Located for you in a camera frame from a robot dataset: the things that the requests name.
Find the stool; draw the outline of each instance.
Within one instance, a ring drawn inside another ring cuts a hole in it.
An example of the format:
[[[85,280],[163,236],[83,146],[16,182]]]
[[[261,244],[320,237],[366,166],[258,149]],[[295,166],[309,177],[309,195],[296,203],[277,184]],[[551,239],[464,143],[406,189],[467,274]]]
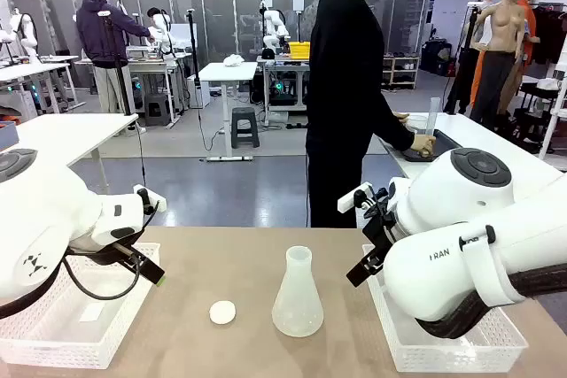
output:
[[[248,121],[250,128],[238,128],[239,121]],[[238,148],[240,142],[252,142],[254,148],[260,146],[258,139],[258,123],[256,123],[256,111],[253,108],[233,108],[232,109],[232,148]]]
[[[167,126],[169,124],[167,96],[161,94],[146,95],[144,109],[146,126]]]

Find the brown table surface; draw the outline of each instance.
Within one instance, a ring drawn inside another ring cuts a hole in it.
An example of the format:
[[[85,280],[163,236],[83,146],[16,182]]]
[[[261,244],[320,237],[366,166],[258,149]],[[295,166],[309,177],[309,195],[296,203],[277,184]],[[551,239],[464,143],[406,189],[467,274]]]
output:
[[[151,290],[109,368],[8,366],[8,376],[471,377],[396,372],[368,286],[355,289],[345,278],[367,242],[360,230],[148,228],[143,241],[161,244],[167,279]],[[292,245],[313,252],[325,313],[322,328],[305,339],[284,336],[271,320]],[[236,319],[224,327],[208,318],[222,299],[237,306]],[[530,344],[507,376],[567,377],[567,336],[540,304],[529,300],[506,312]]]

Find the white door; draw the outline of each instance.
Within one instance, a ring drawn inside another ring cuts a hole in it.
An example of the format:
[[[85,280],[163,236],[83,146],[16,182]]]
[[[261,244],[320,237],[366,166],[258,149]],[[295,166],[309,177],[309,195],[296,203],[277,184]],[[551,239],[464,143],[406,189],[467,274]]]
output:
[[[459,47],[461,30],[467,12],[467,3],[477,0],[435,0],[431,23],[437,28],[437,37],[447,39],[453,45],[455,56]]]

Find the black long-sleeve shirt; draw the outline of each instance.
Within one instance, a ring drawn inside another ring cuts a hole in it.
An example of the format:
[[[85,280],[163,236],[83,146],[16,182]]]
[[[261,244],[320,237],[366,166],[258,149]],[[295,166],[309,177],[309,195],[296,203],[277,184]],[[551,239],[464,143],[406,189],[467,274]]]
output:
[[[372,134],[399,150],[411,146],[414,134],[380,91],[383,59],[382,30],[364,0],[320,1],[311,34],[309,155],[362,158]]]

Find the translucent plastic flask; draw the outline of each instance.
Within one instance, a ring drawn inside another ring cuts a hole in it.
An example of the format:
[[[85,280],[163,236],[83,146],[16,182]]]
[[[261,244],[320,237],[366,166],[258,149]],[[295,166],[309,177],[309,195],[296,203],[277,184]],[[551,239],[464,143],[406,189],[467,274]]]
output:
[[[274,325],[287,336],[311,336],[322,325],[321,299],[311,274],[311,251],[291,247],[286,253],[287,268],[272,309]]]

